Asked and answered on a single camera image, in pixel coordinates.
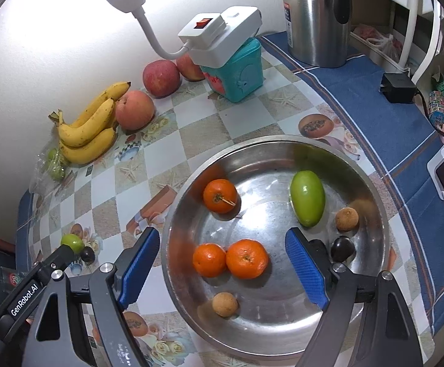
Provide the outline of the front red apple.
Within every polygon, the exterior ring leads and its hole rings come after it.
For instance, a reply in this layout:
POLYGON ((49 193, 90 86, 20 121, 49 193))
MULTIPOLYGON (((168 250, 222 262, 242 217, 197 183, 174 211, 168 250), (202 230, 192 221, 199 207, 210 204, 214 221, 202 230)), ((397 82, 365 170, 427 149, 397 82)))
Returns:
POLYGON ((155 106, 150 96, 140 90, 127 91, 116 106, 116 121, 128 131, 145 127, 155 115, 155 106))

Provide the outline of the teal plastic box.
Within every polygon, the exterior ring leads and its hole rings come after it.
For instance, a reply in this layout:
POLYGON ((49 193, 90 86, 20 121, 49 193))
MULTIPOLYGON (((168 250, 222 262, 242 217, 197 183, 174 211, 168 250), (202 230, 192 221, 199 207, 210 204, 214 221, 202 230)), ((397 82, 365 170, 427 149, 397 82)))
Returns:
POLYGON ((251 37, 220 68, 201 65, 211 90, 232 103, 239 103, 263 85, 261 43, 251 37))

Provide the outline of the steel thermos kettle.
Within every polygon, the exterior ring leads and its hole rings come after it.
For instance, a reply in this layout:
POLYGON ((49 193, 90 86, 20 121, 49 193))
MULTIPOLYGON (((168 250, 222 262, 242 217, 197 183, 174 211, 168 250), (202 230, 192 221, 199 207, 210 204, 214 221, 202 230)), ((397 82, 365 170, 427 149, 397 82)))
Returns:
POLYGON ((309 65, 345 64, 350 38, 351 0, 283 0, 290 54, 309 65))

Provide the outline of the red apple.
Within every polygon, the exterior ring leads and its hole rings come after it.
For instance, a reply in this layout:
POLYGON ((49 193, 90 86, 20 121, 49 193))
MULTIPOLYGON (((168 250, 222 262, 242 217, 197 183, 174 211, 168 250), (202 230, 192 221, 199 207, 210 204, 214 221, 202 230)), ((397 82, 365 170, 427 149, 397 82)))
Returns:
POLYGON ((192 61, 188 53, 180 56, 175 64, 177 65, 180 74, 184 76, 187 81, 196 82, 204 79, 203 71, 192 61))
POLYGON ((142 80, 147 91, 156 98, 173 94, 181 85, 176 64, 168 60, 149 63, 143 70, 142 80))
POLYGON ((155 106, 150 96, 140 90, 127 91, 116 106, 116 121, 128 131, 145 127, 155 115, 155 106))

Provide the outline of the middle red apple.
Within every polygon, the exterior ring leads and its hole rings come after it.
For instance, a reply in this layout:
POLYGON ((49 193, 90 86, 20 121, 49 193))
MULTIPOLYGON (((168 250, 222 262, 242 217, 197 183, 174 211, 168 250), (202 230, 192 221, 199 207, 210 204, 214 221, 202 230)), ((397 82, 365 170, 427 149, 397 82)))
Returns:
POLYGON ((176 64, 168 60, 149 63, 143 70, 142 80, 147 91, 156 98, 173 94, 181 85, 176 64))

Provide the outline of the glass mug with logo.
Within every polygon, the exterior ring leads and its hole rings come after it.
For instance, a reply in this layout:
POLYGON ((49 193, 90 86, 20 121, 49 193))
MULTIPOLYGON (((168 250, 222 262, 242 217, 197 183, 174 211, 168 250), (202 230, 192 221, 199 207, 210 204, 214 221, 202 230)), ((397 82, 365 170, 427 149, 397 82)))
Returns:
POLYGON ((2 283, 4 286, 16 287, 26 277, 26 272, 20 272, 11 268, 1 267, 2 283))

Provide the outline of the green jujube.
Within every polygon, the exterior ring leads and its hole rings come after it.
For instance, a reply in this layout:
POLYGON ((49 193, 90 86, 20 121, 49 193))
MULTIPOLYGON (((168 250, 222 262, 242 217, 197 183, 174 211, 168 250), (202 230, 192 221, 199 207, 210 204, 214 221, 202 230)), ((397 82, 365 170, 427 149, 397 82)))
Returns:
POLYGON ((326 193, 320 178, 312 171, 297 172, 290 185, 290 197, 300 224, 307 228, 316 226, 326 206, 326 193))
POLYGON ((85 247, 82 239, 78 235, 74 234, 63 235, 61 238, 61 244, 70 247, 73 250, 74 254, 80 254, 80 252, 82 252, 82 249, 84 249, 85 247))

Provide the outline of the dark plum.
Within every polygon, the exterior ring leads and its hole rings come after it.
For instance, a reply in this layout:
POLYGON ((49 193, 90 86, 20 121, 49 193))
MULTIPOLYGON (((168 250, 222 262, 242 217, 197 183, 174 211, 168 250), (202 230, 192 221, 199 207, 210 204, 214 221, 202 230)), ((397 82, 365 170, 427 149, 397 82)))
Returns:
POLYGON ((93 248, 85 246, 80 252, 80 258, 87 266, 93 264, 96 260, 96 255, 93 248))
POLYGON ((339 236, 330 247, 330 256, 335 263, 344 263, 356 254, 356 247, 347 236, 339 236))

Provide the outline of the clear tray of green fruits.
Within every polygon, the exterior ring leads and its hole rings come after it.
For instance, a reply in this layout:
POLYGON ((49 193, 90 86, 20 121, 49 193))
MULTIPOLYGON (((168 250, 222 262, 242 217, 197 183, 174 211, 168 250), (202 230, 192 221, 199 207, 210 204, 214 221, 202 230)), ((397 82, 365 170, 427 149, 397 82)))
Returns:
POLYGON ((36 155, 29 193, 48 195, 64 181, 68 172, 69 161, 62 155, 57 139, 53 138, 36 155))

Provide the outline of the white power strip lamp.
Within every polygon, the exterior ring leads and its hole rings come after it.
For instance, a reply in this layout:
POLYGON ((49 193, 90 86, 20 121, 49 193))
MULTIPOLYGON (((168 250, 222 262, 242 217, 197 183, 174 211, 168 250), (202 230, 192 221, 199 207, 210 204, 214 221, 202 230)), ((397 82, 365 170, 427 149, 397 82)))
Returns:
POLYGON ((139 22, 148 42, 158 56, 176 60, 188 54, 200 66, 220 68, 263 24, 260 10, 252 6, 232 6, 222 13, 199 13, 178 33, 183 46, 170 53, 160 45, 146 17, 146 0, 107 0, 112 7, 130 13, 139 22))

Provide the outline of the white shelf rack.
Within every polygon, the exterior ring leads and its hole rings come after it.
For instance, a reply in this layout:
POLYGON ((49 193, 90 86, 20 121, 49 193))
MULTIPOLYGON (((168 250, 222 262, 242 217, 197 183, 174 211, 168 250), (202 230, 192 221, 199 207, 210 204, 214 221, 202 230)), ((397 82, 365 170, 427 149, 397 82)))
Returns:
POLYGON ((390 0, 390 30, 403 43, 399 61, 393 69, 408 70, 414 84, 429 86, 429 77, 440 68, 444 73, 444 2, 439 0, 390 0), (418 21, 432 22, 428 41, 420 50, 415 39, 418 21))

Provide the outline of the orange mandarin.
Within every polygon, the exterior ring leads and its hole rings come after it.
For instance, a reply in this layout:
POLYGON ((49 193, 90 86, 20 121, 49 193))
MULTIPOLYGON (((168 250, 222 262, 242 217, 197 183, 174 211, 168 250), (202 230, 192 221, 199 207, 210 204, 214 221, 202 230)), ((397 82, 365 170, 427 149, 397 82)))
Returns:
POLYGON ((202 243, 195 249, 192 263, 202 277, 217 277, 227 268, 226 252, 216 243, 202 243))
POLYGON ((226 265, 233 276, 252 280, 263 274, 269 264, 266 249, 256 240, 241 239, 229 246, 226 265))
POLYGON ((216 214, 227 214, 237 204, 238 193, 234 184, 226 179, 210 181, 203 189, 205 207, 216 214))

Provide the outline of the black power adapter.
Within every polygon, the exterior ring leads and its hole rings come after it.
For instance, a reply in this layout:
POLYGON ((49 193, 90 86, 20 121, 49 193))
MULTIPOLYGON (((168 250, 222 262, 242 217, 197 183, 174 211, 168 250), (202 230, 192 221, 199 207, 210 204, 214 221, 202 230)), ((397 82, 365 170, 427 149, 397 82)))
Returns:
POLYGON ((405 73, 384 73, 379 92, 391 104, 412 104, 417 87, 405 73))

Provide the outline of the stainless steel bowl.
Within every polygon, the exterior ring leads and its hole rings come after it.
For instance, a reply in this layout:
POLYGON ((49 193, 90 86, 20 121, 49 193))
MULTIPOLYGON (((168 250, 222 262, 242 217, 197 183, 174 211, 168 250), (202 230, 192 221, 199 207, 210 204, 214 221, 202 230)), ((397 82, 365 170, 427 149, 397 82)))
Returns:
POLYGON ((285 251, 287 231, 298 226, 290 198, 297 172, 321 180, 326 206, 308 239, 331 245, 338 237, 336 213, 354 208, 359 225, 350 231, 356 254, 352 272, 374 276, 385 269, 390 237, 385 207, 370 178, 342 152, 321 141, 280 135, 254 138, 228 147, 196 169, 170 207, 161 241, 167 290, 188 326, 209 344, 237 357, 285 360, 302 354, 321 318, 301 286, 285 251), (238 193, 235 208, 216 214, 203 203, 210 181, 226 179, 238 193), (264 273, 253 280, 229 272, 215 278, 197 274, 192 255, 201 243, 229 247, 241 239, 261 243, 269 255, 264 273), (238 301, 232 317, 218 316, 212 299, 230 292, 238 301))

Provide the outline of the brown longan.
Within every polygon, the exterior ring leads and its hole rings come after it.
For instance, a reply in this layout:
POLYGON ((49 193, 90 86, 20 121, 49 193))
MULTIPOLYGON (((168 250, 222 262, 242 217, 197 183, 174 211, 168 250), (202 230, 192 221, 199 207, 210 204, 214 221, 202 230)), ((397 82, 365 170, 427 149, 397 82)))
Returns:
POLYGON ((347 232, 354 229, 358 225, 359 221, 359 214, 354 208, 345 207, 336 213, 336 229, 338 229, 340 232, 347 232))
POLYGON ((218 316, 229 318, 237 312, 238 301, 230 292, 220 292, 212 299, 212 309, 218 316))

